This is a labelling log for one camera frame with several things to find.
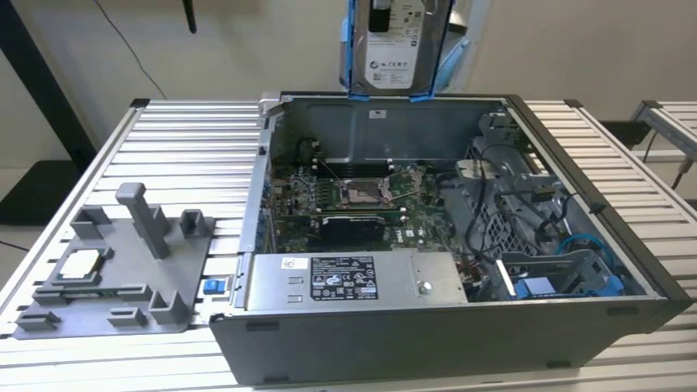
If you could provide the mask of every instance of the floor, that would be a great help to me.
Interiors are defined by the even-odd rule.
[[[12,190],[12,187],[22,176],[24,176],[24,173],[27,173],[27,170],[28,168],[0,169],[0,199],[3,199],[6,194]],[[22,247],[32,247],[43,230],[43,227],[36,226],[0,225],[0,240]],[[0,287],[3,287],[8,281],[26,254],[24,251],[0,244]]]

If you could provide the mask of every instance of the wire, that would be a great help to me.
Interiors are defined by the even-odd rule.
[[[505,145],[504,143],[493,143],[492,145],[488,145],[480,152],[480,159],[484,159],[484,153],[492,148],[492,147],[505,147],[507,149],[513,149],[519,154],[521,154],[521,149],[519,149],[515,145]]]
[[[472,230],[473,230],[477,220],[480,219],[481,209],[484,207],[485,193],[487,193],[487,173],[484,170],[483,159],[481,159],[481,154],[480,154],[480,195],[477,197],[477,205],[475,207],[475,214],[473,214],[472,220],[469,221],[468,228],[465,229],[465,245],[468,246],[468,249],[475,254],[475,257],[480,258],[483,261],[488,262],[489,264],[493,264],[493,260],[489,258],[489,256],[487,256],[484,253],[481,253],[481,251],[475,249],[475,247],[472,246],[472,239],[471,239]]]
[[[652,145],[653,145],[653,141],[656,140],[656,136],[659,136],[659,132],[653,131],[653,136],[652,136],[652,139],[649,140],[649,144],[647,146],[647,152],[644,153],[644,159],[641,159],[641,161],[644,163],[647,163],[647,160],[649,158],[649,151],[652,151]]]
[[[557,251],[555,253],[561,255],[564,250],[567,249],[567,246],[577,239],[585,239],[596,245],[599,245],[600,250],[608,256],[608,261],[611,262],[611,270],[615,269],[615,257],[612,256],[611,250],[608,249],[603,241],[600,241],[600,238],[592,234],[575,234],[571,237],[568,237],[564,241],[560,242]]]
[[[24,252],[30,252],[28,248],[22,247],[20,245],[15,245],[14,243],[6,243],[4,241],[0,241],[0,244],[3,244],[6,247],[14,247],[15,249],[20,249]]]
[[[331,169],[329,165],[327,165],[325,161],[321,160],[321,159],[317,159],[317,160],[319,160],[319,162],[320,162],[323,165],[325,165],[327,170],[329,171],[329,173],[331,173],[331,174],[337,178],[339,184],[343,184],[344,181],[341,181],[341,178],[337,176],[337,174],[335,173],[335,171]]]
[[[102,11],[102,15],[104,15],[104,18],[107,19],[107,22],[110,22],[110,25],[114,28],[114,30],[116,31],[116,34],[119,34],[119,37],[122,37],[123,43],[127,44],[127,48],[131,51],[131,54],[134,55],[135,62],[139,63],[140,71],[143,71],[143,74],[147,76],[148,79],[151,79],[152,85],[155,86],[155,88],[158,88],[158,91],[160,91],[160,95],[163,96],[163,98],[167,99],[167,95],[164,94],[163,89],[160,88],[160,86],[158,85],[155,80],[152,79],[151,74],[146,71],[146,68],[143,67],[143,64],[140,63],[139,55],[135,54],[135,50],[131,47],[131,44],[128,43],[128,40],[123,36],[122,31],[119,30],[119,28],[116,27],[116,25],[111,21],[110,15],[107,15],[107,11],[104,10],[104,7],[102,7],[102,4],[99,3],[99,0],[95,0],[95,4],[98,4],[99,10]]]
[[[313,137],[301,137],[296,143],[295,143],[295,156],[293,156],[293,162],[295,163],[300,163],[300,158],[301,158],[301,146],[303,146],[303,143],[305,143],[307,141],[312,141],[313,143],[317,141],[317,139],[315,139]]]
[[[404,198],[405,196],[411,196],[413,194],[420,194],[421,192],[424,192],[423,189],[413,190],[412,192],[407,192],[405,194],[400,194],[399,196],[389,198],[388,201],[392,202],[392,201],[397,200],[399,198]]]
[[[537,229],[535,230],[535,241],[537,243],[540,243],[540,235],[545,232],[545,229],[547,229],[547,226],[548,225],[556,225],[559,222],[561,222],[564,220],[564,218],[567,217],[567,214],[569,213],[569,201],[571,199],[579,194],[579,192],[573,192],[563,201],[563,213],[560,214],[560,216],[557,218],[553,218],[552,215],[549,215],[548,218],[545,218],[545,220],[543,220],[543,223],[540,223],[540,226],[537,227]]]
[[[676,190],[677,186],[680,185],[680,181],[683,180],[683,174],[685,173],[677,173],[676,179],[673,180],[673,185],[671,186],[671,189]]]

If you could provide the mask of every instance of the black cord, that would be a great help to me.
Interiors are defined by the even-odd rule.
[[[653,146],[653,141],[656,140],[656,136],[659,136],[659,133],[656,131],[653,131],[653,136],[652,136],[652,139],[649,140],[649,144],[647,146],[647,152],[644,153],[644,159],[641,159],[641,161],[644,163],[647,163],[647,160],[649,158],[649,151],[652,151],[652,146]]]
[[[577,195],[577,192],[573,192],[563,201],[563,213],[557,218],[553,218],[552,215],[540,223],[540,226],[537,227],[537,232],[543,233],[548,225],[556,225],[559,222],[564,220],[567,217],[567,214],[569,213],[569,201],[571,199]]]
[[[114,27],[114,30],[116,31],[116,34],[119,34],[119,37],[122,37],[123,43],[127,44],[127,48],[131,50],[131,54],[134,55],[135,62],[139,63],[140,71],[143,71],[143,74],[147,76],[148,79],[151,79],[152,85],[155,86],[155,88],[158,88],[158,91],[160,91],[160,94],[163,95],[163,98],[167,99],[167,95],[164,94],[163,89],[162,89],[160,86],[155,83],[155,80],[152,79],[151,74],[146,71],[146,68],[143,67],[143,64],[140,63],[139,55],[135,54],[135,50],[134,50],[134,48],[131,47],[131,44],[128,43],[128,40],[127,40],[126,37],[123,36],[122,31],[119,30],[119,28],[116,27],[116,25],[115,25],[114,22],[111,21],[111,18],[110,18],[110,16],[107,15],[107,11],[106,11],[104,8],[102,7],[102,4],[99,3],[99,0],[95,0],[95,4],[98,4],[99,10],[102,11],[102,15],[104,15],[104,18],[107,19],[107,22],[110,22],[111,27]]]
[[[24,252],[30,252],[30,250],[26,247],[15,245],[14,243],[6,243],[4,241],[0,241],[0,244],[3,244],[6,247],[14,247],[15,249],[20,249]]]
[[[313,137],[301,137],[297,142],[295,143],[295,155],[293,155],[293,163],[300,164],[300,158],[301,158],[301,146],[303,143],[307,141],[312,141],[313,143],[317,141]]]
[[[683,174],[685,173],[677,173],[676,179],[673,180],[673,185],[671,186],[671,189],[676,190],[677,186],[680,185],[680,181],[683,180]]]
[[[472,230],[475,227],[475,224],[477,220],[480,219],[481,215],[481,209],[484,207],[484,199],[485,199],[485,193],[487,193],[487,174],[484,171],[484,164],[483,164],[481,154],[480,154],[480,195],[477,197],[477,205],[475,207],[475,215],[472,217],[472,220],[469,221],[468,228],[465,229],[465,245],[468,246],[469,251],[475,254],[475,257],[481,259],[483,261],[488,262],[489,264],[493,264],[493,260],[489,256],[487,256],[481,251],[475,249],[472,246]]]
[[[492,147],[505,147],[508,149],[513,149],[519,154],[523,154],[521,149],[519,149],[515,145],[505,145],[504,143],[495,143],[492,145],[488,145],[480,152],[480,159],[484,159],[484,153],[489,150]]]

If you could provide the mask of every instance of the white wall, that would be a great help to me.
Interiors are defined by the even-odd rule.
[[[0,169],[43,159],[68,159],[68,153],[0,51]]]
[[[15,0],[86,127],[104,141],[136,97],[158,98],[91,0]],[[344,0],[102,0],[170,98],[256,99],[268,90],[337,90]]]
[[[697,100],[697,1],[473,0],[489,17],[465,88],[576,98],[603,119]]]

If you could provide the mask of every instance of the black cable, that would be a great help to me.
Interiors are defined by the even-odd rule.
[[[673,180],[673,185],[671,186],[671,189],[676,190],[677,186],[680,185],[680,181],[683,180],[683,172],[677,173],[676,179]]]
[[[489,150],[492,147],[505,147],[508,149],[513,149],[519,154],[523,154],[521,149],[519,149],[515,145],[505,145],[504,143],[493,143],[492,145],[488,145],[480,152],[480,159],[484,159],[484,153]]]
[[[128,43],[128,40],[127,40],[126,37],[123,36],[122,31],[119,30],[119,28],[116,27],[116,25],[115,25],[114,22],[111,21],[110,15],[107,15],[107,11],[106,11],[104,8],[102,7],[102,4],[99,3],[99,0],[95,0],[95,4],[98,4],[99,10],[102,11],[102,15],[104,15],[104,18],[107,19],[107,22],[110,22],[110,25],[111,25],[111,27],[114,28],[114,30],[116,31],[116,34],[119,34],[119,37],[122,37],[123,43],[127,44],[127,48],[128,48],[128,50],[131,51],[131,54],[134,55],[135,62],[139,63],[140,71],[143,71],[143,74],[147,76],[148,79],[151,79],[152,85],[155,86],[155,88],[158,88],[158,91],[160,91],[160,94],[163,95],[163,98],[167,99],[167,95],[164,94],[163,89],[162,89],[160,86],[155,83],[155,80],[152,79],[151,74],[146,71],[146,68],[143,67],[143,64],[140,63],[139,55],[135,54],[135,50],[134,50],[134,48],[131,47],[131,44]]]
[[[297,142],[295,143],[295,155],[293,155],[293,163],[300,163],[300,158],[301,158],[301,146],[303,146],[303,143],[305,143],[307,141],[312,141],[312,142],[316,142],[317,139],[315,139],[313,137],[301,137]]]
[[[644,159],[641,159],[641,161],[644,163],[647,163],[647,160],[649,158],[649,151],[652,151],[652,146],[653,146],[653,141],[656,140],[656,136],[659,136],[659,133],[656,131],[653,131],[653,136],[652,136],[652,139],[649,140],[649,144],[647,146],[647,152],[644,153]]]
[[[548,225],[556,225],[559,222],[564,220],[567,217],[567,214],[569,213],[569,201],[571,199],[577,195],[577,192],[573,192],[563,201],[563,213],[557,218],[552,218],[552,215],[540,223],[540,226],[535,230],[537,233],[543,233]]]
[[[24,252],[30,252],[30,250],[26,247],[15,245],[14,243],[6,243],[4,241],[0,241],[0,244],[3,244],[6,247],[14,247],[15,249],[20,249]]]

